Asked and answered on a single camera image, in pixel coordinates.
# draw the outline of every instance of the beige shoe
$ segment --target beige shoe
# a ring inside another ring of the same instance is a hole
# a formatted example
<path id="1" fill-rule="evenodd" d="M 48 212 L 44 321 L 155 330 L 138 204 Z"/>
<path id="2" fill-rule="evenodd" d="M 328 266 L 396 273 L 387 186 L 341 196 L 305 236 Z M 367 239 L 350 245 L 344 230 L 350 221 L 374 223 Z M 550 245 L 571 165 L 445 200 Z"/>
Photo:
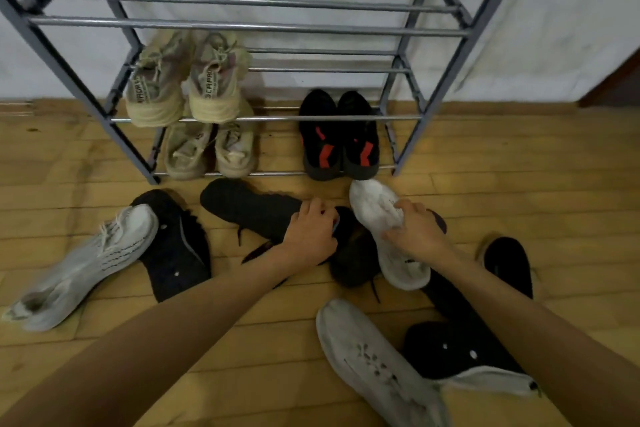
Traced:
<path id="1" fill-rule="evenodd" d="M 210 32 L 196 49 L 189 74 L 189 102 L 196 120 L 225 123 L 237 117 L 242 80 L 251 55 L 233 32 Z"/>
<path id="2" fill-rule="evenodd" d="M 189 31 L 159 30 L 140 53 L 125 92 L 131 123 L 167 126 L 182 116 L 181 83 L 188 78 L 194 43 Z"/>
<path id="3" fill-rule="evenodd" d="M 253 109 L 242 98 L 239 106 L 241 117 L 253 115 Z M 216 160 L 223 176 L 240 178 L 255 169 L 253 155 L 253 122 L 228 122 L 220 125 L 216 136 Z"/>
<path id="4" fill-rule="evenodd" d="M 185 116 L 191 116 L 187 105 Z M 204 151 L 211 140 L 213 124 L 176 122 L 169 126 L 164 167 L 177 180 L 196 179 L 207 172 Z"/>

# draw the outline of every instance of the white wall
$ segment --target white wall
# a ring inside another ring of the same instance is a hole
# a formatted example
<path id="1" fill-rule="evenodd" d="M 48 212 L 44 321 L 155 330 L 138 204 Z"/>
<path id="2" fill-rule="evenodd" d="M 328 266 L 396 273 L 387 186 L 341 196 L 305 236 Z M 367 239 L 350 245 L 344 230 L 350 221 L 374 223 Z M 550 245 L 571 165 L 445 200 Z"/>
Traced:
<path id="1" fill-rule="evenodd" d="M 410 2 L 411 0 L 357 0 Z M 462 0 L 472 13 L 482 0 Z M 400 26 L 404 14 L 318 9 L 128 3 L 132 17 L 191 18 L 213 21 Z M 49 14 L 110 17 L 105 2 L 57 0 Z M 505 0 L 485 31 L 447 99 L 572 101 L 611 73 L 640 46 L 640 0 Z M 429 14 L 421 27 L 453 28 L 451 19 Z M 127 52 L 118 29 L 49 27 L 45 32 L 97 96 L 106 95 Z M 143 31 L 143 38 L 149 32 Z M 375 48 L 391 50 L 395 37 L 246 34 L 248 46 Z M 423 92 L 436 84 L 457 45 L 455 39 L 416 39 L 410 59 Z M 0 98 L 66 97 L 52 75 L 7 21 L 0 18 Z M 274 56 L 260 55 L 258 58 Z M 381 75 L 252 73 L 248 94 L 272 99 L 300 98 L 308 88 L 363 89 L 379 93 Z M 393 98 L 410 99 L 403 84 Z"/>

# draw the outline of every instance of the hand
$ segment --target hand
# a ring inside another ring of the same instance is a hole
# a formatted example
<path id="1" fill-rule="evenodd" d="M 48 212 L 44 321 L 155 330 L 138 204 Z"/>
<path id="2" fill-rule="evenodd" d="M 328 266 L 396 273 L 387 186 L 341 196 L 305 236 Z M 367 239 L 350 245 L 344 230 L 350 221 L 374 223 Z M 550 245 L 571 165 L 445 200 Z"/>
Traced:
<path id="1" fill-rule="evenodd" d="M 442 233 L 435 216 L 424 204 L 400 199 L 394 206 L 404 212 L 403 226 L 383 232 L 382 238 L 436 270 L 458 256 L 458 250 Z"/>
<path id="2" fill-rule="evenodd" d="M 319 197 L 303 201 L 300 211 L 291 216 L 284 240 L 278 246 L 287 251 L 287 257 L 296 268 L 321 264 L 338 246 L 338 241 L 332 237 L 333 222 L 337 219 L 335 208 L 324 208 Z"/>

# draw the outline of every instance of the parquet floor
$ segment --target parquet floor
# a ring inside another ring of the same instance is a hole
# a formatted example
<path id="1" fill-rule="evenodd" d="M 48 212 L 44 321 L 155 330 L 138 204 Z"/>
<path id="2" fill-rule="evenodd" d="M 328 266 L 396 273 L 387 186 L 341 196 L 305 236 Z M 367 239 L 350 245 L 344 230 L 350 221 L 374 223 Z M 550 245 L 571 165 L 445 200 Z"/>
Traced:
<path id="1" fill-rule="evenodd" d="M 412 123 L 396 124 L 406 140 Z M 144 149 L 152 132 L 127 127 Z M 262 129 L 260 168 L 301 167 L 295 124 Z M 388 146 L 383 160 L 388 162 Z M 442 116 L 420 140 L 404 172 L 380 178 L 447 220 L 455 243 L 473 253 L 489 232 L 520 239 L 536 299 L 598 341 L 640 363 L 640 112 L 555 116 Z M 345 203 L 346 178 L 252 178 L 260 190 Z M 207 179 L 173 189 L 207 229 L 214 272 L 239 266 L 260 245 L 204 212 Z M 77 241 L 95 233 L 149 189 L 99 125 L 73 115 L 0 119 L 0 310 Z M 314 316 L 343 296 L 370 315 L 392 343 L 407 327 L 437 318 L 417 291 L 377 283 L 341 289 L 326 266 L 291 278 L 262 298 L 140 420 L 141 426 L 377 426 L 380 418 L 333 373 Z M 28 334 L 0 323 L 0 412 L 55 368 L 138 312 L 153 307 L 145 269 L 134 264 L 92 292 L 54 330 Z M 459 426 L 560 426 L 545 398 L 450 391 Z"/>

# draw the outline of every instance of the shoe rack frame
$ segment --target shoe rack frame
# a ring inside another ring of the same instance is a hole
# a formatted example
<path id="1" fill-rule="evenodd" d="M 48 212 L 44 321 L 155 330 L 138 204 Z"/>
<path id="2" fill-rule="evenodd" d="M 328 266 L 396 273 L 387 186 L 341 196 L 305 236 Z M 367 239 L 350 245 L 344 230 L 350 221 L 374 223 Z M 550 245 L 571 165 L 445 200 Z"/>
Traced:
<path id="1" fill-rule="evenodd" d="M 118 144 L 127 158 L 140 170 L 143 176 L 152 184 L 159 183 L 159 176 L 164 172 L 156 172 L 157 157 L 164 138 L 165 128 L 158 128 L 148 158 L 144 158 L 132 142 L 120 129 L 120 124 L 130 123 L 127 118 L 115 117 L 116 107 L 122 99 L 122 94 L 129 77 L 135 68 L 140 51 L 143 48 L 135 29 L 137 28 L 178 28 L 178 29 L 206 29 L 206 30 L 235 30 L 235 31 L 272 31 L 294 32 L 306 34 L 351 34 L 399 37 L 399 43 L 394 51 L 366 51 L 366 50 L 295 50 L 285 48 L 249 48 L 251 53 L 269 54 L 309 54 L 309 55 L 376 55 L 389 58 L 390 66 L 372 67 L 370 64 L 351 69 L 311 69 L 304 67 L 251 67 L 250 71 L 276 71 L 287 73 L 384 73 L 387 79 L 382 88 L 380 103 L 376 108 L 376 115 L 337 115 L 332 117 L 305 117 L 300 115 L 264 115 L 240 117 L 237 121 L 303 121 L 303 120 L 379 120 L 385 123 L 387 136 L 393 153 L 392 164 L 381 165 L 381 168 L 393 169 L 393 174 L 401 171 L 413 147 L 419 140 L 433 115 L 437 112 L 444 96 L 451 87 L 468 58 L 471 50 L 480 38 L 489 20 L 495 13 L 502 0 L 483 0 L 474 16 L 471 16 L 460 0 L 442 0 L 442 5 L 424 5 L 424 0 L 413 0 L 411 4 L 391 3 L 355 3 L 334 1 L 309 0 L 104 0 L 107 2 L 114 18 L 95 17 L 60 17 L 47 16 L 45 8 L 53 0 L 0 0 L 0 11 L 16 28 L 18 33 L 46 63 L 53 73 L 65 85 L 68 91 L 80 100 L 86 110 L 100 123 L 108 136 Z M 345 25 L 300 25 L 275 23 L 243 23 L 243 22 L 212 22 L 212 21 L 175 21 L 160 19 L 131 19 L 122 2 L 165 2 L 165 3 L 210 3 L 222 5 L 254 5 L 271 7 L 298 7 L 314 9 L 340 10 L 382 10 L 389 12 L 407 13 L 403 27 L 372 27 Z M 421 13 L 450 14 L 458 24 L 457 29 L 416 28 Z M 103 103 L 93 95 L 68 62 L 60 55 L 49 38 L 40 29 L 41 26 L 92 26 L 121 28 L 124 36 L 131 45 L 122 67 L 120 68 L 111 90 Z M 455 37 L 460 40 L 458 47 L 450 59 L 440 81 L 428 98 L 425 98 L 418 81 L 413 74 L 411 64 L 406 56 L 406 49 L 412 37 Z M 389 94 L 397 75 L 404 75 L 412 91 L 417 109 L 415 114 L 389 115 L 387 104 Z M 265 107 L 266 110 L 291 110 L 290 107 Z M 398 120 L 415 120 L 411 136 L 403 149 L 398 150 L 392 122 Z M 220 175 L 218 172 L 207 174 Z M 304 172 L 254 172 L 257 176 L 289 176 L 304 175 Z"/>

